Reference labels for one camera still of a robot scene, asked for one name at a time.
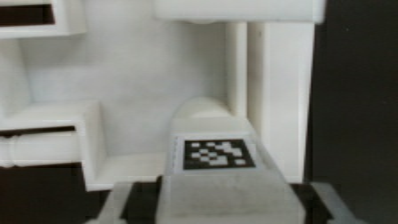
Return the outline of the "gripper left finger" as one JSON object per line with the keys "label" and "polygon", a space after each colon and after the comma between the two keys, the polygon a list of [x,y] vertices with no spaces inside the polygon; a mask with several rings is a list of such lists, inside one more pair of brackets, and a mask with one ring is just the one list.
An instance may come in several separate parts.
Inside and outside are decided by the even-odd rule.
{"label": "gripper left finger", "polygon": [[132,186],[134,184],[129,182],[120,182],[114,185],[100,215],[86,222],[86,224],[129,224],[121,215],[129,202]]}

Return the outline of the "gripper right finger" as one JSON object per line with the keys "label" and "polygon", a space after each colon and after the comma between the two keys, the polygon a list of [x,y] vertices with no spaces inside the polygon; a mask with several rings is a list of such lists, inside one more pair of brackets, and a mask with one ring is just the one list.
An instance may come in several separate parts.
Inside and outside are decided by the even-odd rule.
{"label": "gripper right finger", "polygon": [[310,211],[310,224],[368,224],[345,204],[338,191],[329,183],[313,182],[319,196],[317,207]]}

